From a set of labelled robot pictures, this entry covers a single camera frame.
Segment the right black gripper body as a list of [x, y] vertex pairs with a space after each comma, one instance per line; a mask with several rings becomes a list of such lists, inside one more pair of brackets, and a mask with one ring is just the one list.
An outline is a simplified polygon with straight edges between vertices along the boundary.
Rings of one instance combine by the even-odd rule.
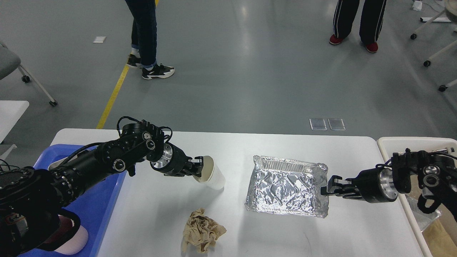
[[361, 197], [369, 203], [391, 203], [398, 198], [391, 169], [379, 167], [361, 171], [355, 178]]

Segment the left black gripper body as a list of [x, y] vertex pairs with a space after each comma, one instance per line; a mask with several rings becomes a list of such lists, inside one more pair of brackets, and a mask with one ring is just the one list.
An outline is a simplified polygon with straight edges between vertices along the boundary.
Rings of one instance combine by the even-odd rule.
[[181, 148], [171, 144], [164, 144], [164, 151], [161, 158], [156, 162], [150, 162], [153, 170], [168, 177], [177, 177], [177, 173], [186, 166], [188, 156]]

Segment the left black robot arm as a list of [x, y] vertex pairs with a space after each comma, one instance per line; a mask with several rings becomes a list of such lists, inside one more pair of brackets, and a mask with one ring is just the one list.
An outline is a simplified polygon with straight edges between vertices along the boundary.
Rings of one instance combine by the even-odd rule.
[[82, 146], [50, 170], [31, 166], [1, 172], [1, 256], [16, 257], [35, 248], [53, 251], [74, 237], [80, 218], [66, 206], [107, 177], [149, 161], [167, 177], [201, 177], [207, 159], [191, 158], [170, 143], [167, 126], [122, 116], [119, 138]]

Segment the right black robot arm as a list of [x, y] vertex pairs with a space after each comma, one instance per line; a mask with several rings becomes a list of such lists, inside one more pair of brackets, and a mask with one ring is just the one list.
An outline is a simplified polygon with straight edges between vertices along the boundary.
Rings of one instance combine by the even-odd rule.
[[456, 218], [456, 157], [444, 151], [393, 153], [386, 162], [372, 169], [361, 171], [354, 178], [343, 179], [333, 175], [326, 186], [321, 187], [323, 196], [338, 196], [368, 203], [391, 203], [399, 194], [411, 192], [411, 176], [416, 176], [422, 190], [417, 207], [430, 214], [444, 205]]

